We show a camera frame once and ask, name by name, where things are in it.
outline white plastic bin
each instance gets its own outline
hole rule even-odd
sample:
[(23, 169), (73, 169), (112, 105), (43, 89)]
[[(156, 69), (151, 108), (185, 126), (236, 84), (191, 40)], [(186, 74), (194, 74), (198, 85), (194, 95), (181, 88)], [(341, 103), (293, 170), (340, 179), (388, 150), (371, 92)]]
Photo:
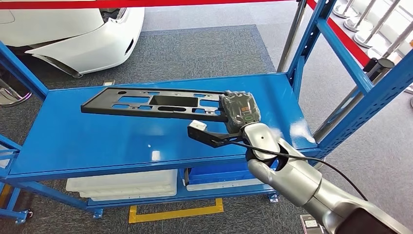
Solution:
[(94, 201), (176, 195), (178, 170), (70, 178), (66, 190)]

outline shelf surface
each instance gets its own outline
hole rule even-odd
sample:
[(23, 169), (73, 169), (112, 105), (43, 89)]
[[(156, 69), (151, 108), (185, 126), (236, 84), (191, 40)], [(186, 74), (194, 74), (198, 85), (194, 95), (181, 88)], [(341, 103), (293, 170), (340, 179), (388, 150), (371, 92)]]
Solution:
[[(297, 149), (316, 148), (285, 74), (119, 85), (251, 92), (262, 122)], [(244, 160), (245, 149), (213, 149), (187, 136), (190, 120), (80, 112), (104, 87), (51, 90), (9, 173), (10, 179), (51, 179), (151, 171)], [(223, 123), (205, 122), (225, 133)]]

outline black cable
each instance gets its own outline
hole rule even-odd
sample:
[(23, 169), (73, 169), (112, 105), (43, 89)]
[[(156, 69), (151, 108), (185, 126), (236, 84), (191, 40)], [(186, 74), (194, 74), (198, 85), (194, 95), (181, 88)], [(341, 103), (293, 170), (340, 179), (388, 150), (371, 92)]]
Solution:
[(301, 160), (314, 160), (314, 161), (320, 162), (322, 164), (325, 164), (328, 167), (330, 167), (331, 169), (333, 169), (334, 171), (336, 171), (337, 173), (339, 173), (345, 180), (347, 180), (347, 182), (349, 182), (351, 184), (351, 186), (358, 192), (358, 194), (360, 194), (360, 196), (364, 200), (368, 201), (366, 196), (361, 192), (361, 190), (358, 189), (358, 187), (343, 172), (341, 172), (339, 169), (335, 168), (330, 163), (325, 162), (325, 161), (323, 161), (319, 158), (316, 158), (316, 157), (300, 157), (300, 156), (294, 156), (294, 155), (289, 155), (289, 154), (284, 154), (284, 153), (279, 153), (279, 152), (273, 152), (273, 151), (261, 149), (261, 148), (255, 147), (255, 146), (239, 143), (239, 142), (236, 142), (236, 141), (225, 140), (224, 142), (227, 142), (229, 144), (239, 145), (239, 146), (242, 146), (242, 147), (245, 147), (245, 148), (248, 148), (248, 149), (252, 149), (252, 150), (257, 150), (257, 151), (260, 151), (260, 152), (263, 152), (263, 153), (266, 153), (266, 154), (270, 154), (270, 155), (290, 157), (290, 158), (301, 159)]

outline yellow floor tape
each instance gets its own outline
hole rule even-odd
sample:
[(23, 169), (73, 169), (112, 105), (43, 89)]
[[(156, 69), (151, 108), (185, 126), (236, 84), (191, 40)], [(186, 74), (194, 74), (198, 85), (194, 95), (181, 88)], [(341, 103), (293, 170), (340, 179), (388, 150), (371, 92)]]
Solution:
[(4, 202), (6, 201), (7, 196), (10, 193), (10, 190), (12, 189), (12, 187), (8, 184), (5, 184), (3, 187), (3, 190), (1, 191), (0, 194), (0, 207), (3, 207)]
[(129, 223), (140, 223), (148, 221), (157, 221), (171, 218), (181, 218), (196, 215), (209, 215), (224, 212), (222, 198), (215, 199), (215, 206), (193, 208), (178, 211), (167, 211), (152, 214), (136, 214), (137, 206), (131, 206), (129, 209)]

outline red barrier rope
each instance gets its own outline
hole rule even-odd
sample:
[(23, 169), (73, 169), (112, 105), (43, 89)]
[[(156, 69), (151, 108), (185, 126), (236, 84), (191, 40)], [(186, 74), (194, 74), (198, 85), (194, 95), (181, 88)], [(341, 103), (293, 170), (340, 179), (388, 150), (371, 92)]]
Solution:
[(96, 1), (0, 1), (0, 9), (81, 9), (136, 6), (184, 6), (286, 0), (96, 0)]
[[(314, 0), (308, 0), (307, 3), (314, 10), (316, 2)], [(327, 20), (327, 23), (340, 39), (341, 43), (344, 44), (347, 50), (350, 51), (350, 53), (364, 67), (369, 62), (370, 58), (331, 18)]]

